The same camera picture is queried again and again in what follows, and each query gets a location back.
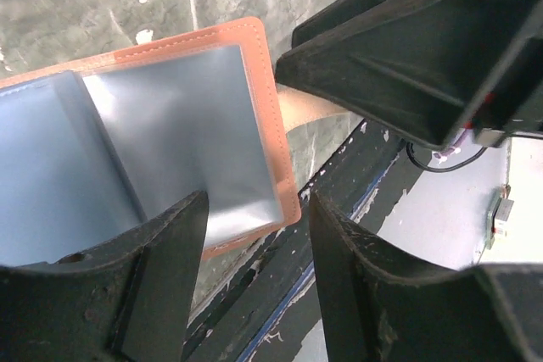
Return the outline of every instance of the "black cable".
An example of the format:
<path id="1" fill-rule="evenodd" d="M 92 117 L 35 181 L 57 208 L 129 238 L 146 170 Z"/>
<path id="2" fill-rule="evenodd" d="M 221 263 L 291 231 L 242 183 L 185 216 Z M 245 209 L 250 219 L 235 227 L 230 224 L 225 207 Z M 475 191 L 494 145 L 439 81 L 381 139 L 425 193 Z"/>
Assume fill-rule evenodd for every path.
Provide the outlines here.
<path id="1" fill-rule="evenodd" d="M 415 157 L 415 152 L 413 151 L 413 143 L 411 142 L 407 143 L 406 152 L 407 152 L 407 157 L 409 158 L 409 160 L 421 170 L 428 171 L 430 173 L 450 173 L 451 171 L 461 169 L 462 167 L 466 167 L 468 164 L 471 164 L 472 162 L 477 160 L 479 157 L 481 157 L 484 154 L 484 152 L 486 152 L 486 148 L 481 148 L 474 156 L 470 157 L 466 161 L 462 161 L 460 164 L 452 165 L 451 167 L 446 167 L 444 169 L 430 167 L 418 161 L 418 159 Z"/>

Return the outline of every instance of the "white wall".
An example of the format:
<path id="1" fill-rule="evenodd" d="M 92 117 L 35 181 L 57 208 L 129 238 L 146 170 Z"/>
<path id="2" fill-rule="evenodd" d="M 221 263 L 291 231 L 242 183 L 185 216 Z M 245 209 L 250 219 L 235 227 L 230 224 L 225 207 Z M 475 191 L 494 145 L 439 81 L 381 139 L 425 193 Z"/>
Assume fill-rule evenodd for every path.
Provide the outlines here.
<path id="1" fill-rule="evenodd" d="M 508 236 L 496 240 L 482 262 L 543 262 L 543 142 L 513 139 Z"/>

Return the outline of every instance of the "peeling paint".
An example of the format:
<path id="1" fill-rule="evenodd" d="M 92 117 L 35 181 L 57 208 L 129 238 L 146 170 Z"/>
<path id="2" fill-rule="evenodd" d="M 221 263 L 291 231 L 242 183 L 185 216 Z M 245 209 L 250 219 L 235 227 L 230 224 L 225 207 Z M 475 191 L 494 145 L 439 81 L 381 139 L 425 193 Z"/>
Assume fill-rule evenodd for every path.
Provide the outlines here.
<path id="1" fill-rule="evenodd" d="M 366 215 L 368 212 L 370 212 L 370 208 L 372 207 L 373 202 L 375 201 L 375 197 L 379 193 L 378 188 L 374 188 L 370 196 L 364 200 L 364 203 L 359 208 L 356 214 L 356 217 L 353 219 L 355 223 L 358 223 L 361 221 L 361 219 Z"/>
<path id="2" fill-rule="evenodd" d="M 316 156 L 316 135 L 313 135 L 313 140 L 311 141 L 311 166 L 309 169 L 309 176 L 312 177 L 315 174 L 315 156 Z"/>
<path id="3" fill-rule="evenodd" d="M 313 286 L 313 284 L 315 284 L 315 273 L 311 275 L 311 279 L 307 282 L 304 288 L 302 288 L 299 293 L 296 294 L 292 300 L 290 300 L 286 309 L 289 309 L 290 307 L 298 303 L 307 294 L 307 292 L 309 292 L 309 289 L 311 288 L 311 286 Z"/>
<path id="4" fill-rule="evenodd" d="M 302 191 L 302 192 L 299 194 L 299 197 L 302 199 L 302 201 L 309 201 L 310 195 L 311 195 L 311 189 L 310 189 L 310 188 L 306 188 L 304 191 Z"/>
<path id="5" fill-rule="evenodd" d="M 153 40 L 153 31 L 151 29 L 144 29 L 139 31 L 136 34 L 136 43 L 145 44 L 146 42 L 151 42 Z"/>
<path id="6" fill-rule="evenodd" d="M 255 271 L 255 275 L 253 276 L 253 281 L 255 281 L 256 277 L 260 274 L 260 264 L 262 263 L 261 259 L 257 259 L 253 262 L 251 267 L 249 267 L 251 270 Z"/>
<path id="7" fill-rule="evenodd" d="M 283 232 L 285 232 L 285 228 L 281 228 L 279 231 L 277 231 L 273 240 L 275 241 Z"/>
<path id="8" fill-rule="evenodd" d="M 263 341 L 266 341 L 267 343 L 270 343 L 270 340 L 273 338 L 277 338 L 280 343 L 283 343 L 283 339 L 281 338 L 281 332 L 277 331 L 275 334 L 266 334 Z"/>

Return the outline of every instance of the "tan leather strap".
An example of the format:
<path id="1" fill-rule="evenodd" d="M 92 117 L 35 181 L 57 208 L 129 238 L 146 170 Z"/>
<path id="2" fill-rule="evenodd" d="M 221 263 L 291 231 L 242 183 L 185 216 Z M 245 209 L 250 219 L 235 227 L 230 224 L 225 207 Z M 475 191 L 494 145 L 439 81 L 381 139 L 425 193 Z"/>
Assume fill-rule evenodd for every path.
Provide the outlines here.
<path id="1" fill-rule="evenodd" d="M 331 103 L 321 97 L 315 97 L 309 93 L 277 84 L 279 107 L 283 117 L 285 132 L 294 128 L 338 114 L 348 112 L 335 103 Z"/>

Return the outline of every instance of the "screw hole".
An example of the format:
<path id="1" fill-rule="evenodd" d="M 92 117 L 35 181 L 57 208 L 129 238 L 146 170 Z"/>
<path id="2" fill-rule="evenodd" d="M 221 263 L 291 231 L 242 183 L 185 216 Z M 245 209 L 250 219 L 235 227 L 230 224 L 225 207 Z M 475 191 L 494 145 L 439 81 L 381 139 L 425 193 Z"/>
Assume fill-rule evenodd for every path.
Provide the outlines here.
<path id="1" fill-rule="evenodd" d="M 73 254 L 69 254 L 68 256 L 64 256 L 57 263 L 58 264 L 77 263 L 77 262 L 81 262 L 82 260 L 85 260 L 86 258 L 87 256 L 84 253 L 73 253 Z"/>

